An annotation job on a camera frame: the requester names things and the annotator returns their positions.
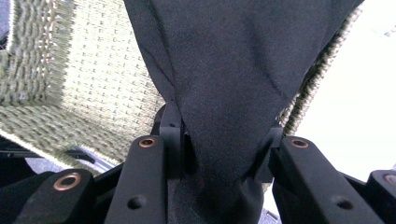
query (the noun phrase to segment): screw hole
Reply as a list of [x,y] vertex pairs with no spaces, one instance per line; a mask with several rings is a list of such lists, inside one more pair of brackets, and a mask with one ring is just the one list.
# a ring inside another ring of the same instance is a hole
[[396,187],[396,175],[385,175],[385,180]]
[[77,186],[81,182],[81,175],[79,173],[72,173],[69,175],[64,175],[59,178],[54,184],[53,187],[56,190],[68,190]]
[[74,177],[67,177],[66,179],[61,181],[61,185],[69,186],[74,184],[76,179]]
[[145,206],[146,203],[147,203],[147,200],[144,196],[137,195],[137,196],[134,196],[131,200],[129,200],[127,205],[130,209],[136,210],[136,209],[139,209],[139,208]]
[[308,147],[308,143],[302,140],[293,139],[291,140],[291,144],[295,147]]
[[141,147],[153,147],[155,144],[157,144],[157,140],[155,138],[145,138],[140,140],[139,146]]
[[332,202],[335,203],[338,207],[351,210],[353,208],[353,204],[343,196],[334,196],[332,197]]

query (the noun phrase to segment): round hole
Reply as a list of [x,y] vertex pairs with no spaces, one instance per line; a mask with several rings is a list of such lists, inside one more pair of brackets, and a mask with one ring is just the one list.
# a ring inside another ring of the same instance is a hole
[[308,147],[308,143],[303,140],[293,139],[291,140],[291,144],[295,147]]
[[79,173],[73,173],[69,175],[64,175],[59,178],[54,184],[53,187],[56,190],[68,190],[77,186],[81,182],[81,175]]
[[333,196],[332,202],[345,210],[351,210],[353,208],[353,204],[348,199],[340,195]]
[[135,209],[139,209],[139,208],[145,206],[146,203],[147,203],[147,200],[144,196],[137,195],[137,196],[134,196],[131,200],[129,200],[128,207],[132,210],[135,210]]
[[66,179],[62,180],[62,185],[72,185],[76,179],[74,177],[67,177]]
[[157,144],[157,140],[151,137],[142,139],[139,142],[139,146],[141,147],[153,147],[155,144]]
[[393,186],[396,186],[396,175],[385,175],[385,180]]

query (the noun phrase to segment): black cloth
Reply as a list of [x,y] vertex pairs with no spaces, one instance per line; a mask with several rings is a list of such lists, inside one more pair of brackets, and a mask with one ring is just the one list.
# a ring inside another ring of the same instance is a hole
[[249,172],[279,111],[361,0],[125,0],[157,89],[199,165],[170,190],[171,223],[257,223]]

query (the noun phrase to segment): black plastic part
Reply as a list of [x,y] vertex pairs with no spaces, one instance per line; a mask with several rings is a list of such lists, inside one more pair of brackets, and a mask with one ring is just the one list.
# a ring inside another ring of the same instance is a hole
[[0,188],[0,223],[14,223],[30,196],[52,175],[46,172]]
[[[153,138],[151,147],[141,140]],[[165,149],[159,136],[135,139],[129,150],[105,223],[166,223]]]
[[160,136],[167,152],[167,177],[180,179],[184,175],[184,127],[175,101],[166,102]]
[[282,223],[383,223],[310,141],[285,137],[272,149],[273,193]]
[[[54,184],[65,175],[79,174],[71,189],[57,190]],[[65,170],[50,176],[29,198],[15,223],[79,223],[93,205],[93,178],[86,170]]]
[[396,223],[396,171],[371,172],[364,198],[385,223]]
[[254,180],[259,183],[272,183],[274,177],[268,169],[270,161],[270,149],[280,146],[282,140],[283,128],[279,124],[274,124],[268,134],[261,142],[262,155],[258,156],[259,168],[254,175]]
[[95,195],[102,195],[117,186],[120,179],[123,163],[113,169],[97,176],[95,182]]

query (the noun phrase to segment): white background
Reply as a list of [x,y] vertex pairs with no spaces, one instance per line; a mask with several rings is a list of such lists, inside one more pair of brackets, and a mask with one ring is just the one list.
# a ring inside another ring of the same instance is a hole
[[[366,181],[396,164],[396,0],[370,0],[308,110],[297,136],[339,171]],[[264,208],[277,214],[271,189]]]

